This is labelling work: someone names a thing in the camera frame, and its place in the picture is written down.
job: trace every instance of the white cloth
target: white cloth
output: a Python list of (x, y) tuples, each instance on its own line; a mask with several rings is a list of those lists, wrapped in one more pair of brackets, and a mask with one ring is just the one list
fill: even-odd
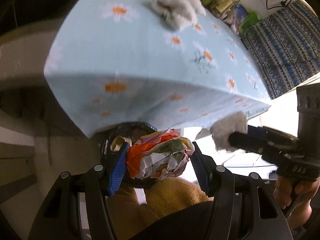
[(242, 112), (236, 112), (215, 122), (210, 131), (217, 151), (227, 150), (228, 152), (234, 152), (238, 149), (230, 145), (228, 141), (229, 135), (235, 131), (247, 134), (247, 117)]
[(205, 15), (200, 0), (155, 0), (152, 8), (163, 15), (172, 28), (180, 31), (197, 24), (197, 14)]

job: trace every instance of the blue patterned blanket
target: blue patterned blanket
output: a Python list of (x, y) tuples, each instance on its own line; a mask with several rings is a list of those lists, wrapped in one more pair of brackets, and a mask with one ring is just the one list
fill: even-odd
[(320, 20), (302, 0), (274, 13), (242, 37), (272, 99), (319, 72)]

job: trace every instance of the table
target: table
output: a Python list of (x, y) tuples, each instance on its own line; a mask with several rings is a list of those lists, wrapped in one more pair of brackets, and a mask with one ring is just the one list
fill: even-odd
[(236, 111), (250, 119), (268, 110), (236, 34), (208, 11), (176, 32), (152, 1), (79, 0), (57, 33), (44, 75), (86, 136), (130, 121), (208, 128)]

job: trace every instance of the tan fabric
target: tan fabric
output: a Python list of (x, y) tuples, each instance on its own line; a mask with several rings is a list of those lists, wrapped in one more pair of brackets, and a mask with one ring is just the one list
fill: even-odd
[(145, 190), (147, 204), (139, 204), (134, 188), (121, 186), (107, 199), (119, 240), (127, 240), (157, 220), (200, 202), (210, 201), (200, 188), (181, 178), (167, 178)]

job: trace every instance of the plastic bag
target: plastic bag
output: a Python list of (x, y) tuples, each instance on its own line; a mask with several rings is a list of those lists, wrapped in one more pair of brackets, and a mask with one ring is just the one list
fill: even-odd
[(242, 24), (244, 23), (248, 15), (249, 13), (242, 5), (236, 4), (233, 8), (231, 29), (236, 34), (239, 34)]
[(190, 140), (174, 129), (142, 136), (127, 154), (130, 177), (177, 177), (183, 173), (194, 150)]

